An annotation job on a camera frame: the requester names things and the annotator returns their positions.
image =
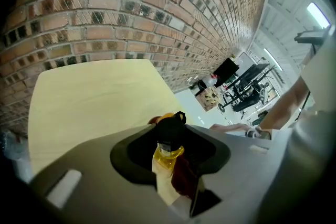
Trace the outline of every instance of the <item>ceiling light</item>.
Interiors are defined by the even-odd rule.
[[[278,64],[278,62],[274,59],[274,57],[272,56],[272,54],[269,53],[269,51],[267,49],[264,49],[264,51],[268,54],[268,56],[273,60],[273,62],[278,66],[278,68],[283,71],[283,69],[281,68],[281,66]]]
[[[310,3],[307,7],[307,10],[310,12],[310,14],[314,17],[314,19],[318,22],[318,24],[322,28],[326,28],[330,25],[328,19],[325,17],[325,15],[322,13],[322,11],[318,8],[318,6],[315,3]]]

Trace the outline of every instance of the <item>light wooden table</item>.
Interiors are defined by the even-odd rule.
[[[43,72],[29,110],[33,171],[39,172],[84,141],[177,111],[185,112],[145,59],[94,61]]]

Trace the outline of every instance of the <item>black object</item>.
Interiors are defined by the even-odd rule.
[[[197,82],[197,86],[199,88],[199,91],[195,94],[195,96],[198,96],[200,95],[207,87],[206,87],[206,84],[204,83],[203,80],[198,80]]]
[[[161,127],[163,128],[166,124],[168,121],[165,121]],[[111,164],[128,181],[156,187],[156,175],[151,171],[158,132],[162,131],[158,125],[154,127],[151,125],[138,134],[121,140],[113,147],[110,154]],[[182,131],[180,126],[176,129],[178,132]],[[181,135],[185,158],[196,167],[199,177],[219,171],[229,160],[229,148],[217,139],[201,133],[189,125],[185,125]]]
[[[168,152],[177,151],[182,145],[184,123],[178,118],[164,118],[156,125],[160,147]]]
[[[174,117],[178,118],[181,120],[184,124],[187,122],[187,117],[185,116],[185,113],[182,111],[178,111],[175,113]]]
[[[218,108],[220,111],[222,111],[223,113],[225,112],[225,107],[222,104],[218,104]]]
[[[249,97],[245,98],[239,104],[234,105],[232,107],[232,109],[233,109],[234,112],[239,112],[241,110],[244,110],[244,109],[248,108],[251,105],[254,105],[254,104],[258,103],[259,101],[260,101],[259,93],[255,90],[253,90],[253,93]]]
[[[241,101],[244,101],[246,98],[244,98],[244,94],[246,94],[248,91],[250,91],[252,88],[254,89],[254,91],[260,91],[261,87],[259,85],[259,82],[261,80],[264,79],[264,77],[270,73],[274,67],[271,67],[269,68],[266,72],[264,72],[264,74],[259,78],[259,79],[256,79],[256,80],[253,80],[251,82],[248,82],[246,84],[246,79],[250,79],[250,78],[255,78],[256,76],[260,75],[260,73],[268,66],[269,64],[267,63],[261,63],[261,64],[258,64],[258,65],[253,65],[251,66],[248,70],[246,70],[246,72],[244,72],[244,74],[242,74],[238,79],[236,79],[234,82],[232,82],[227,88],[231,88],[233,87],[233,92],[235,93],[234,96],[232,96],[232,100],[230,102],[227,102],[225,97],[223,96],[223,99],[224,99],[224,102],[225,102],[225,105],[223,107],[226,107],[227,105],[230,105],[234,102],[236,102],[237,99],[240,99]],[[242,85],[239,87],[240,90],[241,90],[241,93],[239,94],[239,91],[236,87],[236,83],[237,81],[240,81],[240,80],[245,80],[245,82],[242,83]],[[245,104],[242,104],[244,106],[246,106],[245,108],[251,106],[254,104],[254,102],[256,102],[257,98],[256,97],[253,97],[253,98],[250,98],[249,99],[249,103],[250,105],[247,105],[247,103]],[[238,106],[236,108],[236,112],[238,111],[241,111],[242,106]]]
[[[323,29],[314,29],[298,33],[294,38],[297,43],[322,45],[328,35],[331,25]]]
[[[236,73],[238,69],[239,66],[232,62],[230,58],[227,58],[214,72],[214,74],[218,76],[215,87],[221,86],[234,73]]]
[[[240,76],[239,88],[243,89],[246,87],[256,76],[258,76],[269,64],[259,63],[257,65],[253,64],[249,69],[247,69],[244,74]]]

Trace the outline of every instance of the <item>gray surface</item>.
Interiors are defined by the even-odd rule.
[[[38,174],[31,183],[32,188],[45,195],[67,169],[76,169],[82,172],[83,177],[62,211],[70,222],[164,224],[188,221],[174,214],[153,187],[128,182],[110,163],[110,151],[116,142],[147,127],[78,145]],[[195,127],[227,144],[232,155],[218,173],[203,176],[205,187],[223,201],[189,221],[251,221],[277,171],[289,132],[277,136],[279,139],[267,141]],[[255,152],[249,148],[251,145],[270,150],[267,154]]]

